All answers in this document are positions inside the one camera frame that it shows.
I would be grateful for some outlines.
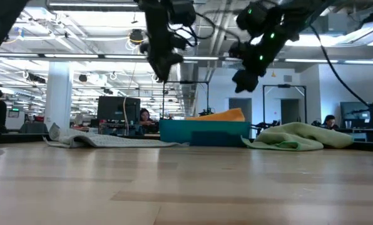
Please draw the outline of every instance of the door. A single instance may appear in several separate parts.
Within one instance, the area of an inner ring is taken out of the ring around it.
[[[299,118],[299,99],[281,99],[281,123],[297,122]]]
[[[252,99],[250,98],[230,98],[229,109],[241,108],[245,121],[252,123]]]

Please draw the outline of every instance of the teal box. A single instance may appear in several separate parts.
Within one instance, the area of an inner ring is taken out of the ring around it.
[[[191,146],[243,147],[249,138],[249,122],[161,120],[160,139]]]

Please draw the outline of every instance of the green cloth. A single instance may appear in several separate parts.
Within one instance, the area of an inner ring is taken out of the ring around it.
[[[244,138],[242,141],[254,149],[283,151],[319,150],[323,149],[324,145],[339,149],[354,142],[353,137],[348,134],[301,122],[268,128],[253,143]]]

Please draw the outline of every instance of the white column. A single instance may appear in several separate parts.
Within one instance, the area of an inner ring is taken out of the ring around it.
[[[50,62],[48,91],[44,122],[48,129],[56,123],[60,128],[69,127],[73,72],[70,62]]]

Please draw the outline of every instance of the wall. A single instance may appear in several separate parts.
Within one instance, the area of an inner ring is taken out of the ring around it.
[[[319,72],[319,66],[314,65],[300,74],[300,83],[307,88],[307,121],[309,124],[315,120],[322,121]]]
[[[335,65],[341,79],[366,102],[373,102],[373,66]],[[358,101],[337,80],[330,67],[319,66],[322,119],[328,114],[340,121],[340,102]]]
[[[272,77],[273,69],[269,69],[264,77],[259,78],[259,85],[254,92],[247,91],[239,94],[235,93],[236,84],[232,82],[232,77],[236,73],[234,69],[218,68],[210,82],[209,106],[214,108],[216,113],[228,110],[229,98],[252,98],[252,123],[257,124],[263,121],[263,84],[283,84],[284,75],[292,75],[293,82],[290,84],[299,85],[299,74],[293,69],[274,69],[276,77]],[[200,68],[199,73],[205,74],[206,68]],[[202,112],[207,107],[206,94],[202,87],[199,87],[197,94],[197,111]],[[266,87],[266,122],[281,119],[281,99],[303,99],[302,95],[294,88],[279,89]]]

